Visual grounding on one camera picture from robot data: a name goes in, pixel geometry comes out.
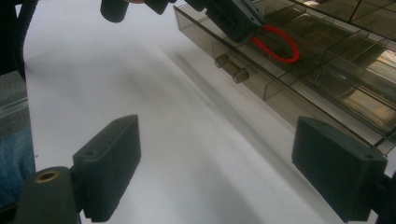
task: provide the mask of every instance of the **red cable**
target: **red cable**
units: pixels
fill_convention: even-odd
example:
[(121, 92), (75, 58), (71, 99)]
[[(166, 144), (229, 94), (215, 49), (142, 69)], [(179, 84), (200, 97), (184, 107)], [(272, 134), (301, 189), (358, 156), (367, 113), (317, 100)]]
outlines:
[(273, 57), (274, 59), (282, 62), (282, 63), (295, 63), (297, 62), (297, 60), (300, 58), (300, 52), (297, 48), (296, 43), (294, 43), (294, 41), (291, 39), (291, 37), (289, 35), (287, 35), (286, 33), (284, 33), (283, 31), (275, 28), (274, 26), (269, 26), (269, 25), (265, 25), (262, 27), (264, 30), (268, 30), (270, 32), (273, 32), (277, 35), (280, 35), (283, 39), (285, 39), (291, 46), (291, 48), (293, 49), (293, 57), (285, 59), (285, 58), (281, 58), (279, 56), (277, 56), (275, 53), (273, 53), (271, 50), (269, 50), (267, 47), (264, 46), (264, 44), (256, 37), (251, 37), (250, 41), (257, 45), (259, 48), (261, 48), (262, 50), (264, 50), (265, 52), (267, 52), (271, 57)]

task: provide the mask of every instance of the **red wire loop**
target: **red wire loop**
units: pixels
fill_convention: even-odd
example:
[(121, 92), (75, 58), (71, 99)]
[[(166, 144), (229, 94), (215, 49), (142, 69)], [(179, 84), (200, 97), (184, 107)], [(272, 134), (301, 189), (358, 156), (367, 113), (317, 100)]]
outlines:
[(251, 37), (250, 41), (257, 45), (259, 48), (261, 48), (262, 50), (264, 50), (265, 52), (267, 52), (271, 57), (273, 57), (274, 59), (282, 62), (282, 63), (295, 63), (297, 62), (297, 60), (300, 58), (300, 52), (297, 48), (296, 43), (294, 43), (294, 41), (291, 39), (291, 37), (289, 35), (287, 35), (286, 33), (284, 33), (283, 31), (275, 28), (274, 26), (269, 26), (269, 25), (265, 25), (262, 27), (264, 30), (273, 32), (277, 35), (280, 35), (284, 40), (286, 40), (289, 45), (291, 46), (291, 48), (293, 49), (293, 57), (291, 58), (282, 58), (277, 56), (275, 53), (273, 53), (271, 50), (269, 50), (267, 47), (264, 46), (264, 44), (256, 37)]

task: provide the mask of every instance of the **white surface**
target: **white surface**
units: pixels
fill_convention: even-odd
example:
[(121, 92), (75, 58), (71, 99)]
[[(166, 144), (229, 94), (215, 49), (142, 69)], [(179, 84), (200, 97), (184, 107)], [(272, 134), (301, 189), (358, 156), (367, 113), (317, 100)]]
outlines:
[(137, 114), (142, 160), (108, 223), (342, 223), (291, 164), (293, 129), (180, 33), (172, 8), (130, 6), (113, 24), (99, 6), (38, 4), (25, 44), (38, 170), (70, 167)]

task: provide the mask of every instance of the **white table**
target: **white table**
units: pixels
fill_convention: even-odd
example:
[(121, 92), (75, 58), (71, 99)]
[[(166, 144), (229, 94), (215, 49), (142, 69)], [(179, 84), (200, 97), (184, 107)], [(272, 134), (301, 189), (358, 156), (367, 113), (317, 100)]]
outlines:
[(137, 114), (142, 160), (108, 223), (342, 223), (292, 165), (293, 128), (179, 32), (171, 7), (130, 6), (113, 24), (99, 6), (38, 3), (25, 43), (37, 170), (71, 167)]

